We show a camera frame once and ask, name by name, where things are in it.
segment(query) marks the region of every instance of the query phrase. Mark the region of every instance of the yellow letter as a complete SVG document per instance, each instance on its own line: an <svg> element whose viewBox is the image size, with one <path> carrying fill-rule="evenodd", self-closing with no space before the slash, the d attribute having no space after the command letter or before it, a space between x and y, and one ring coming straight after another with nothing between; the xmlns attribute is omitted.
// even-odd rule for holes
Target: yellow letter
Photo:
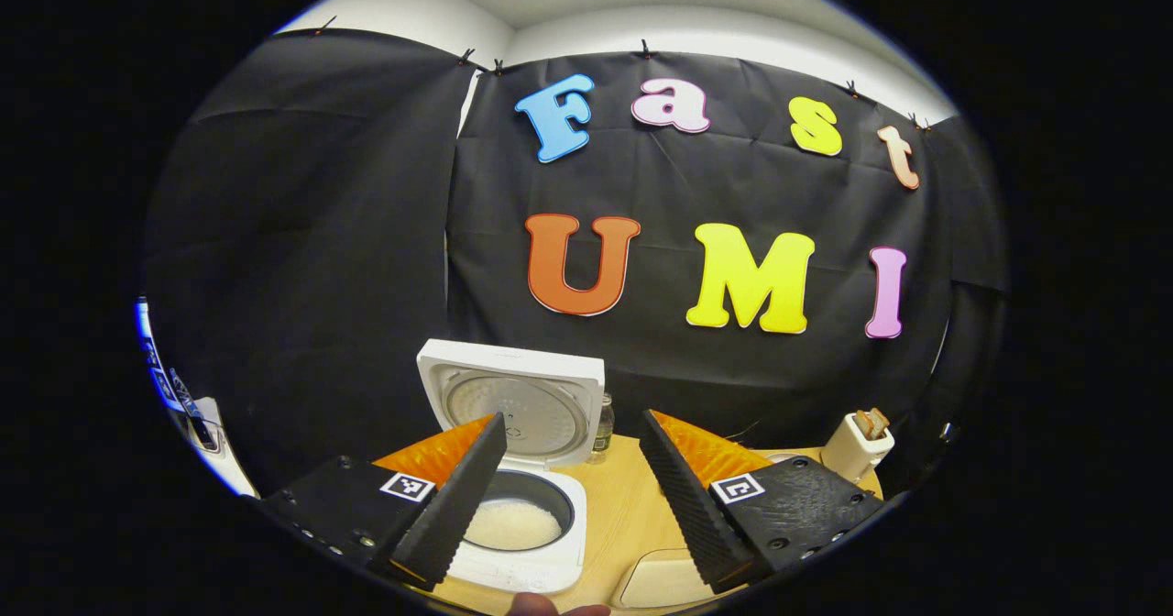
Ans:
<svg viewBox="0 0 1173 616"><path fill-rule="evenodd" d="M814 241L800 232L775 237L759 268L745 244L741 230L732 224L700 224L697 241L705 246L705 272L700 278L700 297L685 319L691 325L725 327L725 290L730 291L738 325L748 327L769 297L769 307L759 325L766 332L801 334L806 331L802 296L806 290L807 259L814 252Z"/></svg>
<svg viewBox="0 0 1173 616"><path fill-rule="evenodd" d="M843 149L843 138L835 130L835 113L825 102L804 99L801 95L791 100L791 135L800 148L807 151L821 153L823 156L838 156Z"/></svg>

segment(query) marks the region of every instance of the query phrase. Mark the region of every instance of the pink letter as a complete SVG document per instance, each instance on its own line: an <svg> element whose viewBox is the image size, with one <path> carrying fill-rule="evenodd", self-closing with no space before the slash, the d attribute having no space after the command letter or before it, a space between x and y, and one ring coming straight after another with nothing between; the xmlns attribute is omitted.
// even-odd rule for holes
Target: pink letter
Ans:
<svg viewBox="0 0 1173 616"><path fill-rule="evenodd" d="M863 333L870 339L900 337L900 272L908 258L900 249L873 248L872 262L876 266L876 307Z"/></svg>
<svg viewBox="0 0 1173 616"><path fill-rule="evenodd" d="M672 95L640 95L631 103L631 114L643 123L674 124L684 133L704 133L711 123L705 119L705 93L699 86L673 77L657 77L639 87L645 94L672 90Z"/></svg>

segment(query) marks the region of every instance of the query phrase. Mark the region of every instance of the peach letter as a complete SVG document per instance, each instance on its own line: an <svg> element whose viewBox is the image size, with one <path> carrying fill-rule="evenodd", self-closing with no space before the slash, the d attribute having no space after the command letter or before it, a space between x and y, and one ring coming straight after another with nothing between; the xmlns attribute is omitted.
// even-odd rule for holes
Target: peach letter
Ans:
<svg viewBox="0 0 1173 616"><path fill-rule="evenodd" d="M921 177L908 168L908 156L913 155L913 148L909 147L908 141L901 140L900 131L890 124L880 128L876 135L880 135L880 140L888 144L888 160L891 160L891 170L896 172L896 178L901 184L908 187L909 190L916 190L917 187L921 187Z"/></svg>
<svg viewBox="0 0 1173 616"><path fill-rule="evenodd" d="M900 337L900 272L908 257L900 249L873 248L869 253L876 266L876 306L863 333L872 339Z"/></svg>
<svg viewBox="0 0 1173 616"><path fill-rule="evenodd" d="M673 77L657 77L639 86L644 94L631 103L631 115L649 124L674 124L684 133L704 133L711 123L705 117L705 93L699 86ZM672 90L672 95L660 94Z"/></svg>
<svg viewBox="0 0 1173 616"><path fill-rule="evenodd" d="M526 219L529 231L529 291L550 311L572 316L597 316L623 296L628 279L628 245L639 236L639 223L625 216L601 216L591 229L603 239L598 280L589 291L567 286L567 245L578 231L572 216L536 215Z"/></svg>
<svg viewBox="0 0 1173 616"><path fill-rule="evenodd" d="M769 297L769 307L758 323L761 329L785 334L806 331L802 297L814 241L800 232L784 232L775 237L769 253L758 266L741 230L732 224L700 224L696 236L705 246L705 270L697 306L685 314L691 325L725 327L730 320L724 306L728 289L741 327L753 323Z"/></svg>
<svg viewBox="0 0 1173 616"><path fill-rule="evenodd" d="M838 156L843 149L843 138L835 130L835 111L825 102L804 99L801 95L789 103L791 135L799 148L821 153L823 156Z"/></svg>

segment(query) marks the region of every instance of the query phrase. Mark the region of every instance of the glass bottle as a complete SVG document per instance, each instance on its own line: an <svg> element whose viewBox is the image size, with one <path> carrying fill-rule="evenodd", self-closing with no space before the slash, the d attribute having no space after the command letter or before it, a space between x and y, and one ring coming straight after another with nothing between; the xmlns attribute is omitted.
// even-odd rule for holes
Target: glass bottle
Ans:
<svg viewBox="0 0 1173 616"><path fill-rule="evenodd" d="M606 459L606 449L611 446L611 432L615 429L615 409L611 408L611 394L603 394L603 409L598 414L598 432L595 433L595 448L586 462L598 465Z"/></svg>

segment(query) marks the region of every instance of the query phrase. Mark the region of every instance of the letter f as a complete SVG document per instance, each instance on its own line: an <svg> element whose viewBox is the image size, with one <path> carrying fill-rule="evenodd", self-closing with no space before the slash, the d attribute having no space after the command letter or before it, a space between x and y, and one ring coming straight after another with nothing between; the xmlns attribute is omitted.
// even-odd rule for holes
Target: letter f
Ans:
<svg viewBox="0 0 1173 616"><path fill-rule="evenodd" d="M567 153L586 145L590 135L584 130L571 128L568 120L577 120L578 123L589 122L590 106L582 95L569 94L569 90L591 89L595 89L595 82L579 73L517 101L514 110L524 111L529 116L529 122L534 124L537 138L542 142L542 148L537 151L540 162L556 161ZM560 106L558 95L562 94L565 94L567 101Z"/></svg>

